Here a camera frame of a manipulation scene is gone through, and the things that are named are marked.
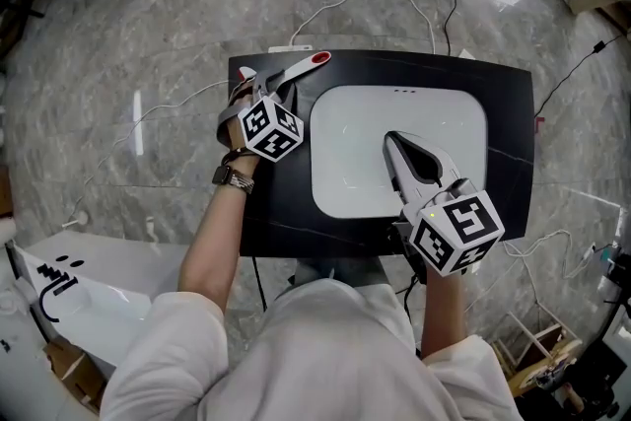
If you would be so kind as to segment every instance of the bracelet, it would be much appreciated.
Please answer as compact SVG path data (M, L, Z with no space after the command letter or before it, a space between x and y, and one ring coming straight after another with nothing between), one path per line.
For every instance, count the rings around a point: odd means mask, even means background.
M232 150L230 153L227 153L224 158L221 159L221 165L226 165L233 160L236 160L239 157L254 157L258 156L253 151L248 148L237 148Z

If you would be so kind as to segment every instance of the black and white cube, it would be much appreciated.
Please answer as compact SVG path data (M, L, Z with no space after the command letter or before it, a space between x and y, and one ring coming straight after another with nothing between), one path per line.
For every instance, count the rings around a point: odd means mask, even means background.
M303 121L269 97L242 110L239 121L245 146L272 162L278 162L303 142Z
M441 275L477 263L504 235L486 191L421 209L410 243Z

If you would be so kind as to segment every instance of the black tabletop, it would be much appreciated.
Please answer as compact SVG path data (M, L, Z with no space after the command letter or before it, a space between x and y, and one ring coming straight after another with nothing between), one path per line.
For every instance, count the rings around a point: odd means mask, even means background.
M277 257L374 256L402 253L388 237L392 218L335 219L312 196L309 119L314 103L337 86L369 85L461 90L487 116L486 191L506 229L504 239L526 231L532 187L532 80L526 71L475 60L393 51L331 51L331 60L296 81L293 112L305 122L301 146L277 164L261 162L245 208L242 255ZM242 66L287 68L303 52L230 59L230 91Z

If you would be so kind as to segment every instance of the gray marble floor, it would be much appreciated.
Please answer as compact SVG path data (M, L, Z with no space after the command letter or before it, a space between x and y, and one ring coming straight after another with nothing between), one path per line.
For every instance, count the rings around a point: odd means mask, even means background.
M60 230L82 181L113 140L127 134L134 101L142 110L174 104L225 79L228 57L286 44L296 27L338 0L40 0L43 20L30 22L9 61L5 95L6 149L18 243L28 246ZM441 25L452 0L414 0L432 22L437 52L446 53ZM561 0L457 0L450 21L455 54L532 73L534 101L547 93L599 40L616 31L596 13L572 16ZM404 0L355 0L308 25L297 43L315 48L381 48L429 52L424 20ZM547 105L535 136L535 181L526 247L563 228L573 235L575 265L592 243L604 246L631 203L631 48L611 44L574 73ZM119 146L97 172L81 206L85 231L133 240L187 244L212 194L210 176L223 150L215 141L223 86L184 107L152 113L138 137ZM153 217L153 231L147 218ZM541 301L585 339L607 307L594 261L577 278L561 279L565 240L555 237L527 261ZM476 301L512 265L497 246L466 276ZM268 300L287 285L295 260L261 259ZM402 258L385 258L396 289L409 280ZM490 337L514 332L512 310L537 326L534 294L521 261L467 312L469 328ZM410 297L420 335L422 288ZM233 359L246 349L261 318L251 261L241 260L228 324Z

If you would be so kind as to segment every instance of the white sleeve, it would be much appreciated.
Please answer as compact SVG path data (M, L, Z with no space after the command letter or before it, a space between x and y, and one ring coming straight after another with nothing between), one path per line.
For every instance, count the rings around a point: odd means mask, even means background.
M219 307L196 293L159 296L103 397L101 419L173 420L228 371Z
M493 349L477 335L428 356L423 363L464 419L522 419Z

